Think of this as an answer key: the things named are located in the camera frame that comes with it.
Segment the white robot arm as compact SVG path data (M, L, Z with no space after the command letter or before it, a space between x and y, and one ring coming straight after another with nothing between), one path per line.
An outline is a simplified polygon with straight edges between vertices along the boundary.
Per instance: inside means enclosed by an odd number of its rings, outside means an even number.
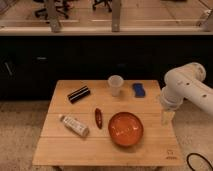
M213 116L213 88L203 83L206 70L197 62L169 70L164 76L165 86L159 95L162 105L161 124L171 123L175 111L188 99Z

